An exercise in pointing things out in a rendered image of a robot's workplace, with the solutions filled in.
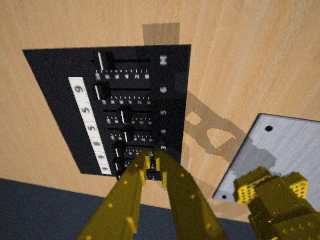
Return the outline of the black lighting desk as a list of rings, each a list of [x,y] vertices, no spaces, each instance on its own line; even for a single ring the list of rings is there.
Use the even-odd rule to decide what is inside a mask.
[[[22,51],[81,174],[118,181],[143,149],[146,180],[154,151],[181,163],[191,44]]]

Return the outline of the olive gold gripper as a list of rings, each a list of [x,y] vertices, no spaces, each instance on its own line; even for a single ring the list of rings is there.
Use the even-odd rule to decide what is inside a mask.
[[[164,151],[154,151],[167,187],[177,240],[230,240],[192,175]],[[75,240],[132,240],[137,233],[150,149],[133,159]]]

